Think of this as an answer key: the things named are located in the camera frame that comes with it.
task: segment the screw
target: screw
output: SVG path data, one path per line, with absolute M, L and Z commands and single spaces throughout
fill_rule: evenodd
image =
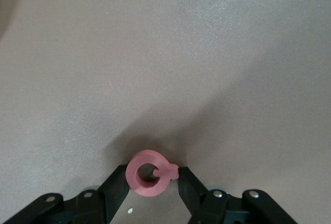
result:
M 55 197 L 47 197 L 46 202 L 52 202 L 55 200 Z
M 85 198 L 89 198 L 89 197 L 91 197 L 93 194 L 91 193 L 91 192 L 87 192 L 87 193 L 85 193 L 84 194 L 84 197 Z
M 259 193 L 257 193 L 256 191 L 250 191 L 249 192 L 249 195 L 251 196 L 251 197 L 254 197 L 254 198 L 259 198 Z
M 217 198 L 221 198 L 223 196 L 222 192 L 219 191 L 219 190 L 215 190 L 214 191 L 214 196 L 217 197 Z

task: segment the black plastic linkage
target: black plastic linkage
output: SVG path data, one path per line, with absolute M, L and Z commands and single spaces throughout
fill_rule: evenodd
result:
M 261 223 L 296 224 L 292 217 L 264 191 L 246 190 L 243 193 L 243 202 Z
M 57 193 L 43 195 L 4 224 L 110 223 L 129 192 L 125 170 L 117 167 L 97 190 L 68 201 Z M 267 193 L 246 190 L 241 199 L 208 191 L 188 167 L 179 168 L 178 192 L 192 215 L 189 224 L 297 224 Z
M 179 168 L 178 191 L 192 214 L 189 224 L 297 224 L 267 193 L 246 190 L 240 199 L 208 191 L 187 167 Z

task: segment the pink plastic washer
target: pink plastic washer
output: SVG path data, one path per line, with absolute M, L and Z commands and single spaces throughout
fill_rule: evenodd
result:
M 138 175 L 139 167 L 147 163 L 156 167 L 153 175 L 159 178 L 153 182 L 143 181 Z M 145 197 L 154 197 L 165 191 L 170 180 L 179 177 L 178 165 L 169 163 L 165 157 L 154 150 L 143 150 L 133 156 L 126 168 L 125 177 L 136 193 Z

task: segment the gray surface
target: gray surface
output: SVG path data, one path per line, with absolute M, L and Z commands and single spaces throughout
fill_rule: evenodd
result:
M 329 223 L 330 3 L 1 0 L 0 222 L 154 148 L 208 186 Z M 131 192 L 114 223 L 188 218 L 173 182 Z

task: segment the ring hole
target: ring hole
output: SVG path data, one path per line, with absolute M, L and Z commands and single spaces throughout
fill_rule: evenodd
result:
M 151 163 L 144 164 L 139 167 L 138 169 L 138 175 L 139 177 L 145 181 L 145 182 L 154 182 L 159 177 L 153 175 L 153 171 L 156 167 L 152 165 Z

